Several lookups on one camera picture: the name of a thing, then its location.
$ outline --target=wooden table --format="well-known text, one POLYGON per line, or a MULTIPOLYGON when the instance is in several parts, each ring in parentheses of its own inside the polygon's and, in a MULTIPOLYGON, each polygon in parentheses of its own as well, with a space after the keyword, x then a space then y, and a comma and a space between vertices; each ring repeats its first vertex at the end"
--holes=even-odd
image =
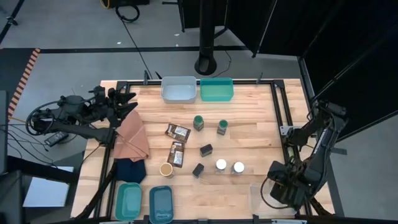
MULTIPOLYGON (((101 86, 108 90, 115 88, 116 83, 102 81, 101 86)), ((301 126, 307 122, 308 109, 300 80, 286 79, 284 83, 294 125, 301 126)), ((270 85, 235 85, 233 99, 222 103, 203 102, 198 88, 196 103, 187 105, 165 104, 160 97, 160 86, 134 86, 132 91, 137 93, 132 101, 139 104, 135 110, 144 121, 150 145, 150 158, 145 161, 147 176, 141 183, 143 196, 138 219, 149 214, 149 190, 159 185, 169 185, 173 190, 175 220, 252 218, 249 184, 261 183, 272 161, 284 161, 270 85), (194 130, 192 124, 193 117, 198 114, 205 120, 205 128, 200 132, 194 130), (221 119, 229 123, 224 136, 216 134, 221 119), (192 130, 186 143, 183 167, 175 169, 172 179, 162 177, 159 173, 159 166, 167 160, 173 141, 164 134, 169 123, 192 130), (199 148, 206 144, 211 144, 214 150, 212 155, 202 158, 199 148), (215 173, 217 159, 227 161, 228 168, 224 174, 215 173), (242 175, 230 174, 230 166, 236 161, 245 165, 242 175), (205 170, 196 179, 192 171, 199 162, 205 166, 205 170)), ((282 119, 286 124, 279 90, 277 94, 282 119)), ((108 125, 107 121, 95 124, 100 128, 108 125)), ((315 141, 312 139, 310 144, 314 145, 315 141)), ((89 140, 85 157, 97 146, 95 140, 89 140)), ((308 157, 310 153, 311 149, 303 149, 301 157, 308 157)), ((103 157, 104 148, 101 147, 82 165, 71 217, 77 216, 96 192, 103 157)), ((112 156, 109 160, 108 169, 113 163, 112 156)), ((120 183, 116 184, 115 193, 120 183)), ((106 214, 108 190, 103 196, 101 216, 106 214)), ((327 184, 318 193, 317 199, 325 209, 334 212, 327 184)))

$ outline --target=brown package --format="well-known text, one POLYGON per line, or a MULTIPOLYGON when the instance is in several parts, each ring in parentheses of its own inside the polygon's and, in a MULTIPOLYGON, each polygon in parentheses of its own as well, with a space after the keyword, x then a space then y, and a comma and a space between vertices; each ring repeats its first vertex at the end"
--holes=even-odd
POLYGON ((165 134, 178 141, 186 143, 191 130, 175 124, 169 124, 165 134))
POLYGON ((184 159, 184 149, 184 143, 173 142, 167 162, 175 167, 181 168, 184 159))
POLYGON ((132 110, 116 131, 118 136, 114 145, 115 159, 130 158, 136 162, 149 157, 149 143, 144 123, 137 111, 132 110))

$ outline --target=teal plastic bin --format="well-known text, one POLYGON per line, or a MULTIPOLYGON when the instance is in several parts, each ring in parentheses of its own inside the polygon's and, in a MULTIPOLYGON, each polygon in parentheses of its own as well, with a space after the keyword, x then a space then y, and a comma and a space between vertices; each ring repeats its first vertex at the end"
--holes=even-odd
POLYGON ((121 184, 116 199, 115 217, 119 221, 133 221, 141 211, 141 186, 137 183, 121 184))
POLYGON ((229 101, 234 96, 232 78, 200 79, 200 97, 203 101, 229 101))
POLYGON ((149 192, 149 220, 152 224, 173 221, 173 193, 169 186, 154 187, 149 192))

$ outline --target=dark blue cloth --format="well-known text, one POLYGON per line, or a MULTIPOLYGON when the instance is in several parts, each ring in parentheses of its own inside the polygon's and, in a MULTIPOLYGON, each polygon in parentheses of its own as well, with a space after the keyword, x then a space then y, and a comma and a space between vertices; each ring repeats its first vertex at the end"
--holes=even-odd
POLYGON ((141 183, 146 174, 144 160, 133 162, 131 159, 117 159, 116 179, 127 183, 141 183))

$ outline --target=pink cloth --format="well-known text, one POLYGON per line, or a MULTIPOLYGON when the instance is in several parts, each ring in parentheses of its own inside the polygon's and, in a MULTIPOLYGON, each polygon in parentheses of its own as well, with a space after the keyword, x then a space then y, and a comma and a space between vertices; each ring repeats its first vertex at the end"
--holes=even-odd
POLYGON ((144 123, 138 112, 132 110, 120 127, 114 144, 115 159, 130 158, 133 162, 149 157, 149 143, 144 123))

